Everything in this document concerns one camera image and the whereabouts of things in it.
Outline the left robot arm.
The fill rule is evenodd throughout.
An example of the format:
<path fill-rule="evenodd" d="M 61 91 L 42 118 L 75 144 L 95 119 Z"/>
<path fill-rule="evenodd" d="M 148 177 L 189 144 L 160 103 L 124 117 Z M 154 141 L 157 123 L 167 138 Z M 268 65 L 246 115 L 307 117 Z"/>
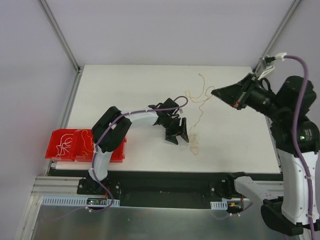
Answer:
<path fill-rule="evenodd" d="M 185 103 L 178 105 L 174 99 L 167 98 L 164 102 L 134 111 L 121 111 L 116 106 L 111 106 L 102 115 L 91 129 L 94 147 L 91 167 L 86 177 L 90 191 L 96 195 L 111 195 L 104 181 L 108 176 L 111 156 L 132 128 L 162 126 L 166 141 L 178 145 L 177 137 L 180 136 L 189 142 L 187 118 L 179 115 L 179 110 L 187 105 L 188 99 L 185 96 L 178 96 L 177 99 L 185 99 Z"/>

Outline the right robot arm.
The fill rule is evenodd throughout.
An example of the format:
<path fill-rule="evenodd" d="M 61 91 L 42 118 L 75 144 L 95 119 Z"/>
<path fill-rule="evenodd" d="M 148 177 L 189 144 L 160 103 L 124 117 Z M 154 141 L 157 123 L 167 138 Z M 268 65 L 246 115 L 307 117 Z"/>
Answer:
<path fill-rule="evenodd" d="M 237 110 L 246 107 L 271 120 L 283 176 L 283 196 L 269 194 L 244 172 L 226 177 L 217 192 L 224 198 L 247 197 L 260 208 L 268 228 L 286 236 L 320 229 L 314 174 L 320 151 L 320 131 L 307 112 L 317 95 L 306 78 L 292 75 L 274 93 L 250 73 L 239 82 L 213 90 L 212 95 Z"/>

